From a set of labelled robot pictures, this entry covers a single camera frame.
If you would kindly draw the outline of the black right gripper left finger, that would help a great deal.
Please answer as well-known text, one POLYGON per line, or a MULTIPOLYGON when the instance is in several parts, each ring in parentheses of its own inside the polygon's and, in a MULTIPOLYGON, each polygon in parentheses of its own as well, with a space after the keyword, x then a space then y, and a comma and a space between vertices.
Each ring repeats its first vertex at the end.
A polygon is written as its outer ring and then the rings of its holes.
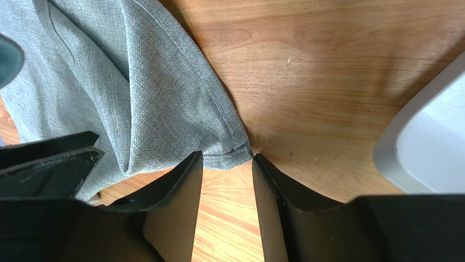
POLYGON ((1 261, 190 261, 203 174, 191 153, 112 204, 1 200, 1 261))

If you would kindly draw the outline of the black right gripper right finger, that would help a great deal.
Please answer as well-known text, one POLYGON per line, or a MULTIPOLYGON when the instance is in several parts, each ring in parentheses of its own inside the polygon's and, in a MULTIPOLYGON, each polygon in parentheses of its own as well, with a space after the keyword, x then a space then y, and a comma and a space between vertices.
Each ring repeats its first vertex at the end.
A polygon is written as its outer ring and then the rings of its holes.
POLYGON ((262 154, 253 184, 266 261, 464 261, 464 195, 368 195, 342 203, 262 154))

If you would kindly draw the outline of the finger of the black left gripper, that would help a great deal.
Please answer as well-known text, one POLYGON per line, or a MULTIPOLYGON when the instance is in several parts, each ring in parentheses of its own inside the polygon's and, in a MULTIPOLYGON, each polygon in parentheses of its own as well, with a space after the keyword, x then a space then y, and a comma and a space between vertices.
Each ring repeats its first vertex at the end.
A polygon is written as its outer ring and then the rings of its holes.
POLYGON ((76 197, 104 156, 98 138, 87 131, 1 147, 1 197, 76 197))

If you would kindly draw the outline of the light grey cloth napkin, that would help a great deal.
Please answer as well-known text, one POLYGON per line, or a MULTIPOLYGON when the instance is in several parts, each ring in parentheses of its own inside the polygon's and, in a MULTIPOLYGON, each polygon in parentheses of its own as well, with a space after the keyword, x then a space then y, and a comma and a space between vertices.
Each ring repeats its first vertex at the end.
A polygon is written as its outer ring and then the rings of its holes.
POLYGON ((159 1, 1 1, 25 61, 1 97, 22 143, 92 131, 104 157, 76 197, 173 167, 247 162, 246 131, 196 43, 159 1))

